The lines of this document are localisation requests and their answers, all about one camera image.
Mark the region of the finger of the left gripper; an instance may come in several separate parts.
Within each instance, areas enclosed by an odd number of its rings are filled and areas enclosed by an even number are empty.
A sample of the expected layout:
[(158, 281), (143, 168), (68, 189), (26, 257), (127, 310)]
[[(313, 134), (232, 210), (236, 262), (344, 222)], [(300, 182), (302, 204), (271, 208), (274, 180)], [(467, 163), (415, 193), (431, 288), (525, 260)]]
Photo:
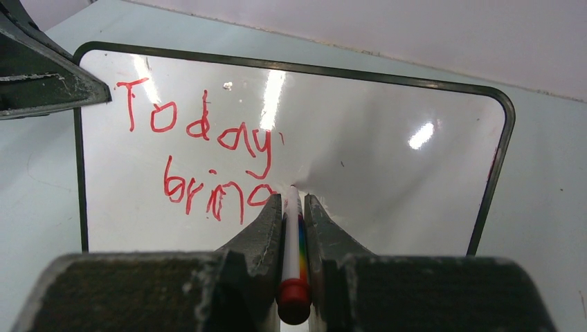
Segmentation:
[(43, 33), (20, 1), (1, 2), (2, 120), (109, 101), (109, 87)]

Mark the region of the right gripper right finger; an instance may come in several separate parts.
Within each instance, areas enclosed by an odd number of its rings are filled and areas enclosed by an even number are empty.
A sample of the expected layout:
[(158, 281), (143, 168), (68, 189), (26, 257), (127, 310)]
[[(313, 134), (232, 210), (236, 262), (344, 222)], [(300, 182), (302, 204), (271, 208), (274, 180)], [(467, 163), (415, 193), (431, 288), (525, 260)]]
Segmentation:
[(531, 277), (501, 257), (376, 255), (305, 197), (310, 331), (554, 331)]

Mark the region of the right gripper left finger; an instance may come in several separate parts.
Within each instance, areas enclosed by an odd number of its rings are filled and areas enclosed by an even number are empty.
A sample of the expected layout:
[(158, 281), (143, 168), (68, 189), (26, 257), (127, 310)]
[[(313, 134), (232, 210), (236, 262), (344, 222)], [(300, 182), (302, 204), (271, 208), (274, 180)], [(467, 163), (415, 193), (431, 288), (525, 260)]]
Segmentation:
[(222, 247), (53, 260), (13, 331), (277, 331), (282, 199)]

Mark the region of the red marker cap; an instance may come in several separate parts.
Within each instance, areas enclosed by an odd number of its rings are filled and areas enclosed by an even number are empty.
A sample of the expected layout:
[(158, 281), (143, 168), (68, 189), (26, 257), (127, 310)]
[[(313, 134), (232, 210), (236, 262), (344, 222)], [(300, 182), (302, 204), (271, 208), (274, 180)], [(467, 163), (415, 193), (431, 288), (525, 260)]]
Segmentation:
[(306, 322), (311, 312), (311, 288), (306, 279), (291, 278), (282, 281), (277, 289), (276, 303), (279, 318), (289, 325)]

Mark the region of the red whiteboard marker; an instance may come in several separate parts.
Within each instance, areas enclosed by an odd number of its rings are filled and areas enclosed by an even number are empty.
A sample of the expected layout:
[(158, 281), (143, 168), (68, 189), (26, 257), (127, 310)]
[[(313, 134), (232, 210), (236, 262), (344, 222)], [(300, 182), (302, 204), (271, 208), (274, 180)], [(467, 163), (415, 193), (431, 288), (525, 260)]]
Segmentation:
[(307, 284), (305, 222), (300, 195), (294, 185), (288, 187), (285, 192), (283, 221), (285, 223), (285, 240), (281, 280), (284, 282), (290, 279), (299, 279)]

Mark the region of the white board black frame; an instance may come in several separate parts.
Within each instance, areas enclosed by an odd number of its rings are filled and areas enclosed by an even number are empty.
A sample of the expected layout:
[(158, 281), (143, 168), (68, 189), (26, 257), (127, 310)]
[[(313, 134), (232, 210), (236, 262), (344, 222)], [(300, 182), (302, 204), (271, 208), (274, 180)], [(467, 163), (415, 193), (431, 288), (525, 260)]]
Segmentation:
[(82, 245), (211, 250), (275, 193), (313, 194), (383, 255), (472, 255), (515, 123), (498, 89), (89, 42), (110, 101), (76, 111)]

